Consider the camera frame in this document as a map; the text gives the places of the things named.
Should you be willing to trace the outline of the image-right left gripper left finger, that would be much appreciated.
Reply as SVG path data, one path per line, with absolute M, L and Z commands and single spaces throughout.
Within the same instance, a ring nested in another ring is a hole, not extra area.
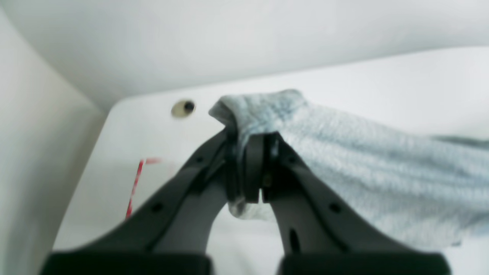
M 236 134 L 222 130 L 129 219 L 99 239 L 54 252 L 42 275 L 213 275 L 206 247 L 236 176 Z

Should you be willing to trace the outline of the image-right left gripper right finger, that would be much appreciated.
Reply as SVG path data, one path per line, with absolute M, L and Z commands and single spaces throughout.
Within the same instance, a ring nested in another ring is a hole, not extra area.
M 244 156 L 246 200 L 261 191 L 279 226 L 278 275 L 451 274 L 441 254 L 408 248 L 361 218 L 278 133 L 251 136 Z

